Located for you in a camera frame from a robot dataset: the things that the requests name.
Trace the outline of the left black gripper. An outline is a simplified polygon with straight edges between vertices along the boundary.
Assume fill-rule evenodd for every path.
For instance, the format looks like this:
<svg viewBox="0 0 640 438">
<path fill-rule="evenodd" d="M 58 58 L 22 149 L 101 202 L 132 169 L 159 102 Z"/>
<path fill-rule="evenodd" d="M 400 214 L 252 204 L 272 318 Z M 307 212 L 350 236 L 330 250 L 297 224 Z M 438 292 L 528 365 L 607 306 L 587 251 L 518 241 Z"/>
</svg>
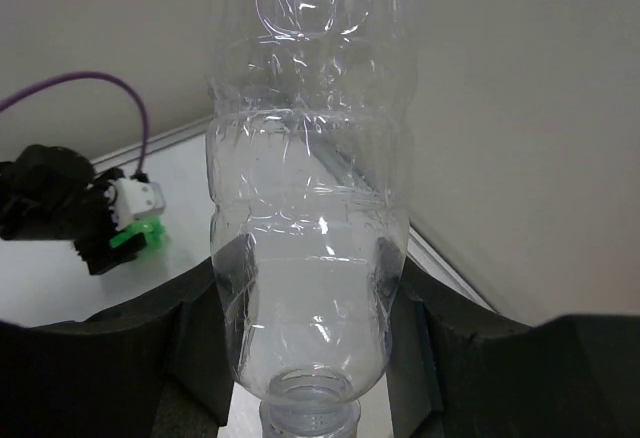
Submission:
<svg viewBox="0 0 640 438">
<path fill-rule="evenodd" d="M 109 189 L 119 168 L 97 173 L 81 154 L 64 147 L 30 145 L 1 163 L 1 238 L 5 241 L 73 241 L 92 276 L 135 260 L 137 243 L 112 249 L 117 233 Z"/>
</svg>

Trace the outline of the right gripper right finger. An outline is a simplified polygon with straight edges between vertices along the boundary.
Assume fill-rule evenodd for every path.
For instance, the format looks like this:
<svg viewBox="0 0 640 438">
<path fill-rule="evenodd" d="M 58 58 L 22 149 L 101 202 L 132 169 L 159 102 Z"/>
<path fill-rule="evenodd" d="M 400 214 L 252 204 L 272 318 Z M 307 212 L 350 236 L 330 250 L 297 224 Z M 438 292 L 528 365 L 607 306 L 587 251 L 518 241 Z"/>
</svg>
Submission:
<svg viewBox="0 0 640 438">
<path fill-rule="evenodd" d="M 639 320 L 528 326 L 404 266 L 386 373 L 398 437 L 635 437 Z"/>
</svg>

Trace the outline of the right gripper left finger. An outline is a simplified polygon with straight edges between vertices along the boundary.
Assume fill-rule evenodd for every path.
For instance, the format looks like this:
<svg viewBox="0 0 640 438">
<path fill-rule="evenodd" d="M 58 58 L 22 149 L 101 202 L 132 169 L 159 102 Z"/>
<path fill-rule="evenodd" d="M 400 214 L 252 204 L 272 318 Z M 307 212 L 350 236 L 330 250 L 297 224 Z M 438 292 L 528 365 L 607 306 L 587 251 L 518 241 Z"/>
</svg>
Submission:
<svg viewBox="0 0 640 438">
<path fill-rule="evenodd" d="M 214 437 L 232 390 L 209 261 L 82 322 L 1 325 L 4 437 Z"/>
</svg>

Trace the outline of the green plastic bottle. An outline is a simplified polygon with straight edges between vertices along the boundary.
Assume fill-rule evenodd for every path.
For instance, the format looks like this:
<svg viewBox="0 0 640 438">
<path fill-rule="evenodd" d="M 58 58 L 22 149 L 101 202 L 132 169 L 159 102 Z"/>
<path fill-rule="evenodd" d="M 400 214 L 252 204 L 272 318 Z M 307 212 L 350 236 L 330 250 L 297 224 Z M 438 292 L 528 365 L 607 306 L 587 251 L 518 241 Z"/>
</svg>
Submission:
<svg viewBox="0 0 640 438">
<path fill-rule="evenodd" d="M 160 249 L 164 244 L 165 227 L 159 216 L 134 221 L 109 240 L 112 249 L 122 249 L 137 243 L 140 250 Z"/>
</svg>

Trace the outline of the clear bottle white cap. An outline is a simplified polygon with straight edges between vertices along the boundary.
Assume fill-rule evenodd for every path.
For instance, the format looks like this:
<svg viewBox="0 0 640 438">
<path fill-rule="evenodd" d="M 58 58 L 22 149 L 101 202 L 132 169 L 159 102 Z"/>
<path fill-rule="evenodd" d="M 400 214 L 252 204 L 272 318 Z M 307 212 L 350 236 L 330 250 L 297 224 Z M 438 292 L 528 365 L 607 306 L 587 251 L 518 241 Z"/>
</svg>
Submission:
<svg viewBox="0 0 640 438">
<path fill-rule="evenodd" d="M 211 261 L 266 437 L 353 437 L 410 222 L 414 0 L 209 0 Z"/>
</svg>

